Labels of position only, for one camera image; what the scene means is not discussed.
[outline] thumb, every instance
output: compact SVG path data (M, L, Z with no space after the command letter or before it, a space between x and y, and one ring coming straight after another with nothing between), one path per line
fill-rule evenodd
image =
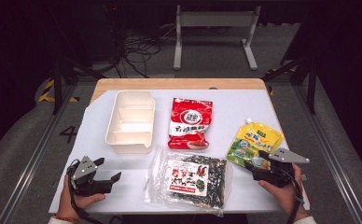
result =
M79 206L81 208L87 208L89 205L98 203L99 201L102 201L105 199L105 195L101 193L93 194L89 197L82 197L79 199Z
M276 186L274 186L271 183L268 183L264 180L259 180L258 183L261 187L263 187L265 190L267 190L274 197L277 197L277 195L279 193L279 188L277 188Z

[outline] red food package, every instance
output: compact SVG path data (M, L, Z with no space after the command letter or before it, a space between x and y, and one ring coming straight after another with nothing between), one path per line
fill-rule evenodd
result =
M173 149L205 149L208 142L204 132L208 129L213 102L174 98L168 142Z

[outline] seaweed package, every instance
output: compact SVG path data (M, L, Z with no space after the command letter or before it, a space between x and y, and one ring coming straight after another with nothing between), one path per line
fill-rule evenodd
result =
M162 147L149 171L146 202L172 204L222 217L230 180L231 170L225 159Z
M273 128L260 123L250 122L243 125L237 132L227 153L227 159L244 167L244 162L250 168L269 169L269 162L259 157L258 151L273 152L282 143L284 136Z

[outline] table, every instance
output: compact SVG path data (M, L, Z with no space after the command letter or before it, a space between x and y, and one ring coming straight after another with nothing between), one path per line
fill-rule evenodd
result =
M119 90L151 90L156 101L153 148L148 154L119 155L104 140L111 109ZM119 171L122 172L122 177L113 186L112 192L106 195L106 200L89 207L88 212L124 215L197 213L193 209L145 203L144 187L147 169L155 156L157 147L167 144L167 127L174 96L199 96L213 100L213 122L206 132L206 139L210 142L210 146L202 154L225 158L228 146L246 119L240 114L224 119L224 115L229 115L234 110L240 111L240 107L238 107L240 104L221 98L235 95L242 96L244 100L254 105L254 108L246 110L249 115L281 132L265 84L258 78L108 78L99 80L92 95L90 106L85 111L76 143L66 166L74 159L81 160L84 155L88 155L92 160L105 157L105 162L99 167L95 179L107 179ZM283 141L281 147L287 147L286 140ZM224 213L257 213L281 210L274 198L262 189L257 181L253 180L248 171L233 163L230 164L230 167L232 170L231 190L224 205ZM59 183L49 209L50 213L55 213L58 208L63 181L61 180ZM240 195L244 196L245 201L240 200ZM306 200L305 207L310 209L308 200Z

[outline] transparent plastic bag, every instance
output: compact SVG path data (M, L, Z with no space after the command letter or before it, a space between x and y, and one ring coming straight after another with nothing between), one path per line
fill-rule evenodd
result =
M160 147L148 171L146 202L222 217L231 176L226 159Z

